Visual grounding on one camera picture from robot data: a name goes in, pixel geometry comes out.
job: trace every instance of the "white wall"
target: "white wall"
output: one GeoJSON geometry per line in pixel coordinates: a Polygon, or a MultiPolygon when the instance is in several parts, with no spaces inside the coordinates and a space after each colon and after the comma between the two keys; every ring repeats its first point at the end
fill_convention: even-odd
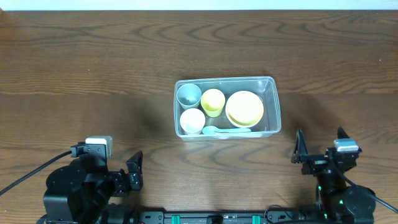
{"type": "Polygon", "coordinates": [[[398,0],[0,0],[3,10],[398,9],[398,0]]]}

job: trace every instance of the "light blue spoon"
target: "light blue spoon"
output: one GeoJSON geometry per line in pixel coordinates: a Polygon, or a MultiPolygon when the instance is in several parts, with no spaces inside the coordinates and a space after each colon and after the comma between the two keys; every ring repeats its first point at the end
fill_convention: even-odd
{"type": "Polygon", "coordinates": [[[245,133],[251,132],[250,128],[231,128],[231,129],[220,129],[216,126],[207,126],[202,129],[203,134],[214,134],[214,133],[245,133]]]}

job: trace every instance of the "white cup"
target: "white cup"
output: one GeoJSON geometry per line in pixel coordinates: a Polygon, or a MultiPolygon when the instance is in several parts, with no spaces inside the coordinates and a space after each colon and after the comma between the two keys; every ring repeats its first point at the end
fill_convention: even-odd
{"type": "Polygon", "coordinates": [[[187,135],[200,134],[205,122],[205,114],[196,108],[187,109],[180,117],[181,128],[187,135]]]}

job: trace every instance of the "gray plastic container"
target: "gray plastic container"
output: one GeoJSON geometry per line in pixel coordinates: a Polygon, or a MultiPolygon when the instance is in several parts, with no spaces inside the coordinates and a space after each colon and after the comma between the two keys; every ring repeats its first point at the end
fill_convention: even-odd
{"type": "MultiPolygon", "coordinates": [[[[223,112],[216,118],[206,116],[205,126],[213,125],[217,128],[235,128],[225,114],[225,106],[223,112]]],[[[241,139],[241,138],[264,138],[269,137],[280,131],[282,125],[280,122],[280,107],[278,92],[276,90],[275,80],[272,77],[237,77],[237,78],[207,78],[198,80],[180,80],[175,84],[174,89],[174,123],[175,132],[184,141],[204,141],[215,139],[241,139]],[[184,84],[192,83],[199,86],[202,93],[216,88],[221,90],[226,102],[228,98],[237,91],[250,91],[260,97],[264,104],[264,115],[260,122],[251,127],[251,133],[216,133],[216,134],[196,134],[186,135],[180,125],[180,117],[184,109],[178,103],[177,90],[184,84]]]]}

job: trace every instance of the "wood grain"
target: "wood grain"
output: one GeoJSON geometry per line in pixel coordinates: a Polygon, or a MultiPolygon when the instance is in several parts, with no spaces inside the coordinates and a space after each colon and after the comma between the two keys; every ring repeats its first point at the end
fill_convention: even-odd
{"type": "MultiPolygon", "coordinates": [[[[111,135],[111,170],[144,151],[144,188],[121,200],[167,210],[264,210],[315,201],[291,164],[295,131],[312,153],[342,125],[363,148],[347,176],[398,205],[395,11],[86,11],[0,15],[0,188],[92,135],[111,135]],[[178,80],[270,75],[282,131],[182,142],[178,80]]],[[[35,223],[60,159],[0,198],[0,223],[35,223]]],[[[377,206],[376,223],[397,223],[377,206]]]]}

